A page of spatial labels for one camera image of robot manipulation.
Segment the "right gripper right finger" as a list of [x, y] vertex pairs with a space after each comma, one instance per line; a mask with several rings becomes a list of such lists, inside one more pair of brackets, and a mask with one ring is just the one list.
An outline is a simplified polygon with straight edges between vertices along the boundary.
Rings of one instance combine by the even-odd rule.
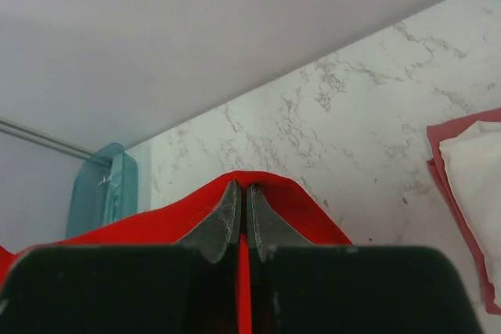
[[460, 276], [420, 246], [322, 246], [247, 190], [255, 333], [479, 333]]

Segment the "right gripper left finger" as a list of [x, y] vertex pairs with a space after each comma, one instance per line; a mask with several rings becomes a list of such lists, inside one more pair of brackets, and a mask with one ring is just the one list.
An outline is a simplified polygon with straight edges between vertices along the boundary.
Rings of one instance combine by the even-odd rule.
[[4, 333], [235, 333], [241, 187], [171, 245], [50, 246], [1, 290]]

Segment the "red t shirt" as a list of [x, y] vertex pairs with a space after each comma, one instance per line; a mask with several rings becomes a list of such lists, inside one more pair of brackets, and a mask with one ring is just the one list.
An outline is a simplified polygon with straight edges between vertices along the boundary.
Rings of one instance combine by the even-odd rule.
[[347, 245], [348, 237], [295, 181], [265, 172], [234, 171], [216, 178], [183, 199], [157, 210], [126, 217], [82, 235], [19, 253], [1, 253], [1, 290], [10, 269], [25, 253], [50, 246], [171, 245], [196, 227], [218, 204], [228, 183], [241, 187], [241, 223], [236, 261], [235, 303], [238, 330], [252, 330], [251, 272], [247, 234], [247, 190], [258, 185], [273, 210], [316, 245]]

